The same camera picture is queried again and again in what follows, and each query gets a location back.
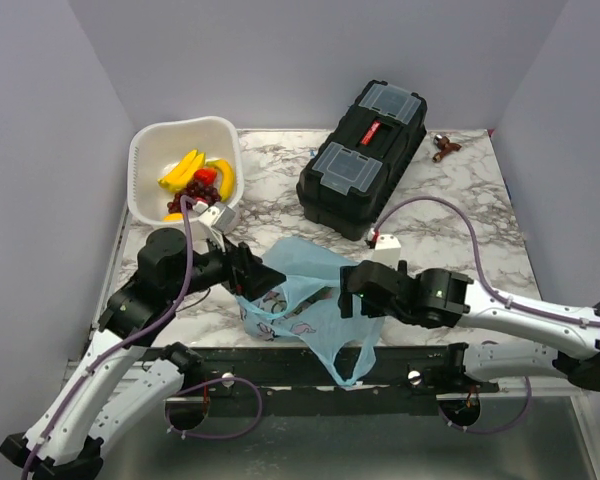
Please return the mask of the dark red fake grapes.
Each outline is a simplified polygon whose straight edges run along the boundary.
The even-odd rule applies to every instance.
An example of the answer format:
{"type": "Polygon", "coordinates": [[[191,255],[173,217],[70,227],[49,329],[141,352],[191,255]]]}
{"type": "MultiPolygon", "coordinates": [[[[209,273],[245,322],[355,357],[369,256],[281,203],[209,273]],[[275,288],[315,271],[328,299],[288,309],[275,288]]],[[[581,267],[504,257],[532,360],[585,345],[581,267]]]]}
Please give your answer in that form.
{"type": "Polygon", "coordinates": [[[207,205],[213,205],[221,200],[221,195],[214,184],[206,185],[201,181],[193,180],[183,189],[177,191],[173,199],[167,203],[167,209],[170,214],[181,211],[180,199],[182,196],[204,201],[207,205]]]}

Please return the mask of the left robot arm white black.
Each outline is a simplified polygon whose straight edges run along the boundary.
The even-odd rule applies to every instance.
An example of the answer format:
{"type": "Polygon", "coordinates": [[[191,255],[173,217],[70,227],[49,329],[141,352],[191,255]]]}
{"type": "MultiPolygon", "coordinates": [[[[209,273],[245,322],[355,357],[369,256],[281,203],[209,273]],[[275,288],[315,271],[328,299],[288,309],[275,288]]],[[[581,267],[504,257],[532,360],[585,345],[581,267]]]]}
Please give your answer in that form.
{"type": "Polygon", "coordinates": [[[245,243],[222,240],[194,251],[190,235],[162,228],[149,235],[137,270],[107,301],[82,360],[58,397],[27,431],[6,437],[1,454],[24,479],[94,479],[107,448],[155,405],[203,391],[220,380],[204,359],[176,342],[143,376],[115,395],[128,370],[174,319],[184,298],[221,285],[255,300],[285,281],[245,243]]]}

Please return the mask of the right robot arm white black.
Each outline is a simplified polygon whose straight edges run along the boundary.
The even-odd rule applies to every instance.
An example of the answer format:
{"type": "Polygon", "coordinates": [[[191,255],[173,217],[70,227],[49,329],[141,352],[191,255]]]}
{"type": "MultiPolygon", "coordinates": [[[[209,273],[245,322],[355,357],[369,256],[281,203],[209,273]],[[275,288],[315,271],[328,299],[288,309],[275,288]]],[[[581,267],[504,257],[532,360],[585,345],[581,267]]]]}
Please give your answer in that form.
{"type": "Polygon", "coordinates": [[[600,302],[573,307],[491,292],[441,268],[411,277],[406,264],[373,261],[340,270],[341,315],[392,317],[427,329],[473,328],[515,337],[511,344],[468,346],[444,362],[440,379],[460,392],[477,382],[516,376],[564,378],[600,392],[600,302]]]}

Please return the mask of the red fake fruit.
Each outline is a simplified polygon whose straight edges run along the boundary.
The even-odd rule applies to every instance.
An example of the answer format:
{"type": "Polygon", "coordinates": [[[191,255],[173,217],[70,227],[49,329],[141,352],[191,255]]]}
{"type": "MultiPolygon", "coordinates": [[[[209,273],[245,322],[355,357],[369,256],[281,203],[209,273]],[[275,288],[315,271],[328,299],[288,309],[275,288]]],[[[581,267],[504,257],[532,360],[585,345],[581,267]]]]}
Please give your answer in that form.
{"type": "Polygon", "coordinates": [[[214,184],[214,182],[217,178],[217,175],[218,175],[218,172],[215,168],[204,167],[204,168],[198,169],[194,173],[194,180],[202,183],[205,186],[210,186],[210,185],[214,184]]]}

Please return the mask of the light blue plastic bag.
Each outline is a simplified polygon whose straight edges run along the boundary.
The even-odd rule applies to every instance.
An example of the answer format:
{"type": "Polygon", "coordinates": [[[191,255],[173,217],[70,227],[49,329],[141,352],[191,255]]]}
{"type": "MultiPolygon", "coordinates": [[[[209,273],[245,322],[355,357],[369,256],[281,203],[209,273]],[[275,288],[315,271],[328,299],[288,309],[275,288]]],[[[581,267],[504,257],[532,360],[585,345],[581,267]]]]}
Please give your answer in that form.
{"type": "Polygon", "coordinates": [[[304,343],[341,387],[351,387],[370,372],[385,319],[361,314],[341,316],[340,269],[354,261],[299,237],[278,240],[262,256],[263,263],[286,281],[248,301],[237,299],[244,329],[268,342],[304,343]]]}

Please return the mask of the yellow fake banana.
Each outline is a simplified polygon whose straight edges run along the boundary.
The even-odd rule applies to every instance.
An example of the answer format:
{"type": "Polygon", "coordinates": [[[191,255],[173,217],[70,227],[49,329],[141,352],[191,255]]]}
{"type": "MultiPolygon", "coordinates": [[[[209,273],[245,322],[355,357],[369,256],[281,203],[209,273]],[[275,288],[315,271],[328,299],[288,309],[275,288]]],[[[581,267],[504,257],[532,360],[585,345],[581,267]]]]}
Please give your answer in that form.
{"type": "Polygon", "coordinates": [[[222,201],[229,200],[236,184],[236,175],[231,164],[225,159],[218,159],[207,162],[206,166],[215,169],[221,175],[218,193],[222,201]]]}

